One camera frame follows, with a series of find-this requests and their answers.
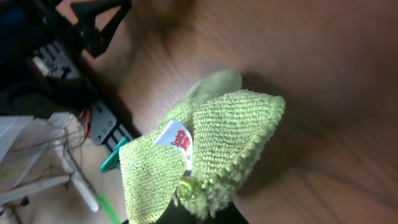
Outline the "green cloth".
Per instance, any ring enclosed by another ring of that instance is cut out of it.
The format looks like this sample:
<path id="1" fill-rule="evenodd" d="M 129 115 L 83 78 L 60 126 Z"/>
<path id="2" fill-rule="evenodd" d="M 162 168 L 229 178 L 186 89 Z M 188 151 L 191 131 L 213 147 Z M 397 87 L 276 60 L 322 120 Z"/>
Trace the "green cloth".
<path id="1" fill-rule="evenodd" d="M 218 175 L 233 180 L 234 198 L 284 110 L 281 96 L 243 89 L 242 76 L 235 70 L 221 71 L 198 82 L 155 129 L 119 150 L 129 222 L 156 222 L 184 176 L 206 179 Z M 187 170 L 178 149 L 154 144 L 171 119 L 182 123 L 192 135 L 192 170 Z"/>

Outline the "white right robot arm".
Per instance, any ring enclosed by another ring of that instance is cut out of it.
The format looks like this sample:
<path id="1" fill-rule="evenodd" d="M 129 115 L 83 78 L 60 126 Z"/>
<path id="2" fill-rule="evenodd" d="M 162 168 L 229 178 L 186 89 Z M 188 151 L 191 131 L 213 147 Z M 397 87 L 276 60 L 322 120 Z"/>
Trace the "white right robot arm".
<path id="1" fill-rule="evenodd" d="M 105 146 L 101 172 L 119 167 L 119 148 L 139 133 L 127 123 L 117 101 L 93 78 L 81 60 L 105 53 L 131 1 L 71 3 L 72 24 L 57 1 L 1 2 L 1 116 L 49 118 L 70 112 L 85 139 Z"/>

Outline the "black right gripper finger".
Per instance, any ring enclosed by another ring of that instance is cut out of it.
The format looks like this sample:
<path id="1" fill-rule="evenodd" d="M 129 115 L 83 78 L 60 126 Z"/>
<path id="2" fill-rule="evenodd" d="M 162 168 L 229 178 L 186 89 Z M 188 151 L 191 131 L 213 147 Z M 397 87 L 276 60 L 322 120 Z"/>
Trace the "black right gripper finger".
<path id="1" fill-rule="evenodd" d="M 233 203 L 236 182 L 214 175 L 206 179 L 184 176 L 157 223 L 248 224 Z"/>

